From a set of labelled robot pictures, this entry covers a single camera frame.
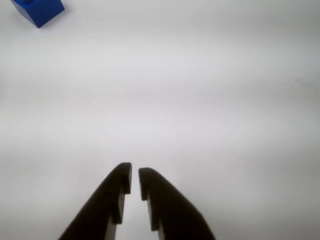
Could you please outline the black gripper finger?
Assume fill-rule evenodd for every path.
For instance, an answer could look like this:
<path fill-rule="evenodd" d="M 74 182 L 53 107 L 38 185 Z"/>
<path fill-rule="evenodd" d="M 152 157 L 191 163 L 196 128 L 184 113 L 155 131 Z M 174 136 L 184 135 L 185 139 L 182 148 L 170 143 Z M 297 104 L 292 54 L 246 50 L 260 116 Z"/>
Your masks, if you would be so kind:
<path fill-rule="evenodd" d="M 160 240 L 215 240 L 195 206 L 156 170 L 138 170 L 141 199 L 147 202 L 150 227 Z"/>
<path fill-rule="evenodd" d="M 61 240 L 114 240 L 123 221 L 125 195 L 131 193 L 132 164 L 117 165 L 101 182 Z"/>

